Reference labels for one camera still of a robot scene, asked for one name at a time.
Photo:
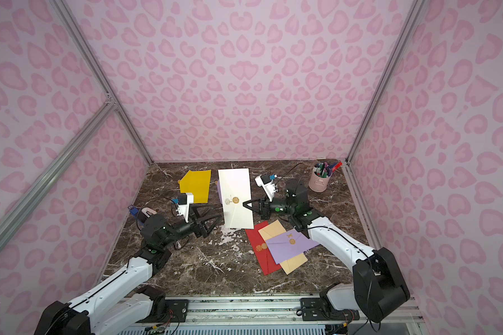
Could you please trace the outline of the white envelope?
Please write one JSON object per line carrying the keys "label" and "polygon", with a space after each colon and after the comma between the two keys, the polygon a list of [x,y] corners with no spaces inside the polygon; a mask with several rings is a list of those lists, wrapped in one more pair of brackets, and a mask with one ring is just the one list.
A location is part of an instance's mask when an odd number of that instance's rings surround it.
{"label": "white envelope", "polygon": [[229,229],[251,230],[253,213],[243,204],[252,199],[247,168],[218,170],[224,225]]}

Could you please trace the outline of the yellow envelope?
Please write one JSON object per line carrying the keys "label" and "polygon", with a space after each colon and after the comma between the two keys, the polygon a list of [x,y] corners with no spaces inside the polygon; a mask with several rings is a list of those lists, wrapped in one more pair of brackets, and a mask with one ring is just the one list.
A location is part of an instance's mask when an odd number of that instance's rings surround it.
{"label": "yellow envelope", "polygon": [[181,193],[192,193],[194,202],[198,204],[208,203],[210,193],[211,171],[188,171],[179,181]]}

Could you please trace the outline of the purple envelope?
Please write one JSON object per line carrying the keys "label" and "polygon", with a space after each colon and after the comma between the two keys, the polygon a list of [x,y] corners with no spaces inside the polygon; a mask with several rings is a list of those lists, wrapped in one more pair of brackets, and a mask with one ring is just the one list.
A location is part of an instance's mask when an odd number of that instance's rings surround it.
{"label": "purple envelope", "polygon": [[277,264],[296,257],[319,245],[318,242],[311,240],[296,229],[289,230],[265,242]]}
{"label": "purple envelope", "polygon": [[223,205],[224,201],[223,201],[223,197],[222,197],[222,190],[221,190],[221,186],[220,186],[219,180],[216,181],[216,185],[217,185],[217,192],[218,192],[218,195],[219,195],[219,202]]}

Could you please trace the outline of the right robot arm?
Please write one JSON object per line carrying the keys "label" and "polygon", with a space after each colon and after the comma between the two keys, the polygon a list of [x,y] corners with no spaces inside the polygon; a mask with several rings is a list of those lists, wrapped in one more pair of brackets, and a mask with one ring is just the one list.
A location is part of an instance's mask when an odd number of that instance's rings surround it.
{"label": "right robot arm", "polygon": [[311,248],[322,246],[352,273],[353,288],[336,285],[323,294],[327,311],[358,309],[374,323],[380,323],[410,299],[409,288],[394,254],[375,249],[354,239],[310,205],[303,183],[291,179],[284,197],[273,195],[275,187],[264,187],[266,197],[243,202],[243,207],[267,220],[273,213],[286,214],[292,230],[268,237],[262,232],[264,247],[280,265]]}

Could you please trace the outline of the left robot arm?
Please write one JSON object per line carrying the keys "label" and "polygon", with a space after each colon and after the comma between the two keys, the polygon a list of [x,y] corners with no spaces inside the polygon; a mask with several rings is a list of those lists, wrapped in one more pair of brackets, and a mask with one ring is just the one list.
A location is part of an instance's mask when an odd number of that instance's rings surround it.
{"label": "left robot arm", "polygon": [[140,250],[126,265],[67,303],[49,305],[36,334],[117,334],[150,316],[170,319],[165,294],[147,281],[165,267],[171,245],[190,235],[208,237],[222,219],[220,214],[195,209],[187,219],[171,224],[163,215],[153,214],[141,228]]}

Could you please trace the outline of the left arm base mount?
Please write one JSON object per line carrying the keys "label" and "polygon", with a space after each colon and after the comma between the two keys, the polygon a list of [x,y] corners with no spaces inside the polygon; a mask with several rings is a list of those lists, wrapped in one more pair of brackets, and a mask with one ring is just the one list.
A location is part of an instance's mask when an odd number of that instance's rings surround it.
{"label": "left arm base mount", "polygon": [[189,308],[189,300],[167,299],[166,293],[152,286],[144,286],[136,291],[146,295],[152,302],[148,316],[138,322],[141,323],[167,323],[185,322]]}

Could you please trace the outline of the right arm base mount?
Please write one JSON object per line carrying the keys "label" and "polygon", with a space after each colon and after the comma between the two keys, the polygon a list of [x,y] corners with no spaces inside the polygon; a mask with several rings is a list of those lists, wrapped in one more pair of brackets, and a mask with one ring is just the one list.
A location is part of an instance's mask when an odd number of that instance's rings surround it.
{"label": "right arm base mount", "polygon": [[357,310],[335,309],[327,299],[322,297],[301,298],[300,308],[296,311],[303,321],[342,321],[351,323],[360,320]]}

